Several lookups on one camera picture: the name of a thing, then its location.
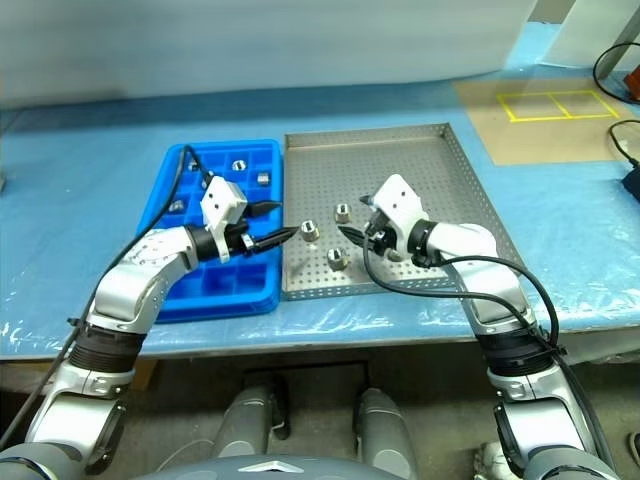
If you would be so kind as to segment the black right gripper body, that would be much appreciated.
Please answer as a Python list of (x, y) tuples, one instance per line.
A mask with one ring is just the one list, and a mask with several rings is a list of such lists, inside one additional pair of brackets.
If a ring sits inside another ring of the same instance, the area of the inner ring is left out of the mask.
[(389, 218), (381, 210), (375, 209), (365, 224), (363, 250), (389, 261), (401, 261), (396, 245), (396, 231), (391, 227)]

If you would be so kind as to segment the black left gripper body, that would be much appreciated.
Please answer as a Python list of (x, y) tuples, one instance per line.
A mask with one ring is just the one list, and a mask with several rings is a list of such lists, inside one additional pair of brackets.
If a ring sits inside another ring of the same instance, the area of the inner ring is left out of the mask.
[(248, 230), (249, 224), (244, 218), (240, 219), (238, 223), (228, 224), (225, 227), (224, 239), (231, 257), (250, 256), (256, 253), (255, 239)]

